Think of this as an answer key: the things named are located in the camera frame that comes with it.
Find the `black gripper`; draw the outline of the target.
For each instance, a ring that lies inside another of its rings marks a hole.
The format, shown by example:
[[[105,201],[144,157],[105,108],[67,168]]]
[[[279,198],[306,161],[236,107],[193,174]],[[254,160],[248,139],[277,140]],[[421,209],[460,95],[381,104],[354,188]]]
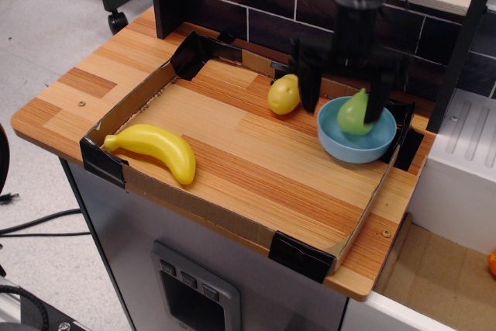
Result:
[[[370,83],[364,122],[375,123],[391,91],[407,83],[407,54],[381,45],[375,36],[382,2],[339,2],[335,30],[326,36],[297,34],[289,65],[298,76],[303,109],[314,113],[326,74]]]

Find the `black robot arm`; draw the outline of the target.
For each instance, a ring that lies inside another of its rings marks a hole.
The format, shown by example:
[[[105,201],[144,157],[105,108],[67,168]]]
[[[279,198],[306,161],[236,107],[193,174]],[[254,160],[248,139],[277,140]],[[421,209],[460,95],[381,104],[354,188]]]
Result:
[[[374,123],[391,91],[408,80],[411,58],[375,40],[377,14],[384,0],[334,2],[335,29],[331,36],[296,36],[292,40],[289,66],[298,77],[301,104],[307,112],[314,112],[324,74],[367,80],[370,90],[364,122]]]

